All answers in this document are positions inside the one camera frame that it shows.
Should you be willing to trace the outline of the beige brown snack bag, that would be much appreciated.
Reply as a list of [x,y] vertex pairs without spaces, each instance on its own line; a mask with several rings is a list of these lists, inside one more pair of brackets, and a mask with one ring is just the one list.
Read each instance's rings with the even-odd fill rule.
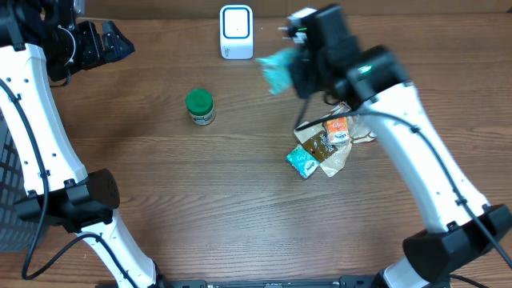
[[304,130],[294,130],[294,136],[298,142],[315,157],[319,162],[319,167],[328,177],[333,177],[344,168],[353,144],[372,142],[376,139],[375,133],[363,124],[359,116],[348,116],[346,120],[351,138],[346,145],[329,144],[324,123]]

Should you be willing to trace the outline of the orange tissue pack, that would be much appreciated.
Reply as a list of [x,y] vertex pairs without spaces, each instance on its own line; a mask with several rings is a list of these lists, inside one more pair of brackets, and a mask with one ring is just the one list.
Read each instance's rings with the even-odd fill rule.
[[350,142],[349,125],[346,118],[336,118],[323,124],[327,140],[331,145],[346,145]]

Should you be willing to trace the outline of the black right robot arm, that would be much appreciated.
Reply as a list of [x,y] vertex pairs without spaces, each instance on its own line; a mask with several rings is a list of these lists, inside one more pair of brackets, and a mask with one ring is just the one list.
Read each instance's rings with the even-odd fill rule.
[[341,286],[448,287],[457,269],[500,250],[509,208],[489,203],[464,175],[395,54],[361,49],[337,4],[295,12],[286,33],[298,47],[289,65],[298,95],[323,91],[349,104],[395,164],[423,222],[403,241],[401,260],[374,276],[344,276]]

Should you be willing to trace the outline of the green lid jar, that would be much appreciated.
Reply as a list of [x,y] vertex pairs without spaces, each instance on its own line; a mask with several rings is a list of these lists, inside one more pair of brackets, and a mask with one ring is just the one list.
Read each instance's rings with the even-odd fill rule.
[[186,108],[197,125],[206,126],[215,119],[214,100],[207,90],[194,89],[189,92],[186,96]]

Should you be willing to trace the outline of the green tissue pack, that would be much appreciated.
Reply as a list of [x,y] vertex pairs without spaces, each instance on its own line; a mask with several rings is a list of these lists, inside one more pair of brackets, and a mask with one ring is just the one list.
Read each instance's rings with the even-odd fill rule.
[[308,179],[319,167],[319,162],[315,157],[309,154],[300,144],[297,144],[288,153],[286,160],[304,179]]

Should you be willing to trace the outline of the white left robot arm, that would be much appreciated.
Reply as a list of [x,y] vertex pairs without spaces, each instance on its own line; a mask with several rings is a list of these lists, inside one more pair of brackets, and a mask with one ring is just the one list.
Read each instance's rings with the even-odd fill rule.
[[86,242],[118,287],[162,287],[164,277],[131,236],[119,211],[116,181],[88,172],[68,139],[52,90],[73,74],[117,62],[133,43],[107,21],[80,22],[82,1],[1,4],[1,111],[17,149],[25,196],[17,216],[39,230],[60,226]]

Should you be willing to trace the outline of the teal tissue pack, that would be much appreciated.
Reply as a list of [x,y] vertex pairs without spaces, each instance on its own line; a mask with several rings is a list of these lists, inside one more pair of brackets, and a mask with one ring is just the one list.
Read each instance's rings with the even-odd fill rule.
[[292,84],[289,66],[298,56],[296,48],[285,48],[275,54],[257,58],[256,63],[261,66],[262,75],[269,85],[269,92],[278,95],[288,90]]

